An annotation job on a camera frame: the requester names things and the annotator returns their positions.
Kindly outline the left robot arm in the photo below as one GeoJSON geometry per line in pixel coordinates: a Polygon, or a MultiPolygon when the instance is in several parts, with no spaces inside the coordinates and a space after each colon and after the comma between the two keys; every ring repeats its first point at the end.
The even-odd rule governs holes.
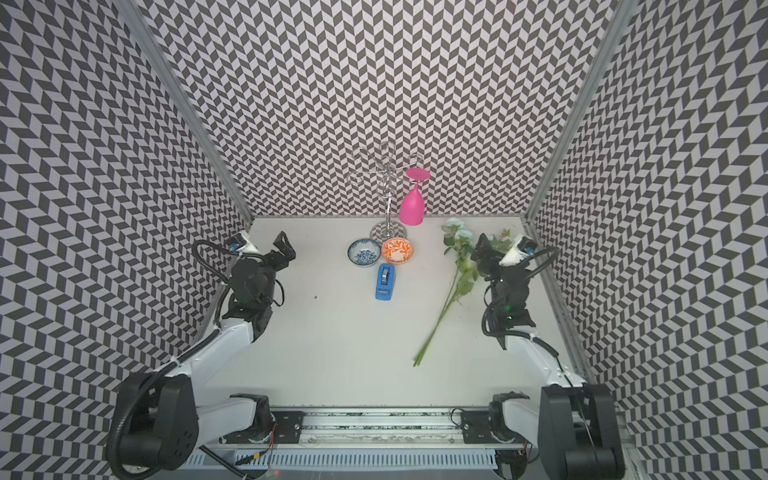
{"type": "Polygon", "coordinates": [[[211,332],[159,369],[133,373],[120,384],[105,447],[115,477],[147,479],[176,470],[195,450],[209,453],[209,442],[227,435],[274,444],[277,421],[267,396],[216,395],[207,388],[231,358],[266,331],[279,304],[274,293],[283,286],[277,274],[295,260],[296,251],[285,232],[273,245],[263,254],[244,231],[224,245],[193,243],[196,260],[201,248],[209,247],[235,262],[228,272],[201,263],[223,286],[211,332]]]}

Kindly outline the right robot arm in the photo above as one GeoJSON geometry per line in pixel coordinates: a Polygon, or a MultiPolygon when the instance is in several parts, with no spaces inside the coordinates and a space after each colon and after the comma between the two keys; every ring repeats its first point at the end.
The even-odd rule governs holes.
{"type": "Polygon", "coordinates": [[[471,255],[488,283],[483,334],[519,355],[536,382],[493,397],[490,433],[502,443],[523,440],[551,479],[621,479],[626,463],[611,391],[568,369],[558,350],[537,332],[526,306],[531,280],[558,253],[526,236],[501,252],[481,235],[471,255]]]}

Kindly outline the blue tape dispenser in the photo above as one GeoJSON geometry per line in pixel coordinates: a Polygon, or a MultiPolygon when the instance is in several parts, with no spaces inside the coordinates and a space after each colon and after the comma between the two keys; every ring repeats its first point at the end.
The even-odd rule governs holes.
{"type": "Polygon", "coordinates": [[[375,298],[381,301],[391,300],[394,291],[394,282],[395,267],[388,263],[381,264],[377,273],[375,298]]]}

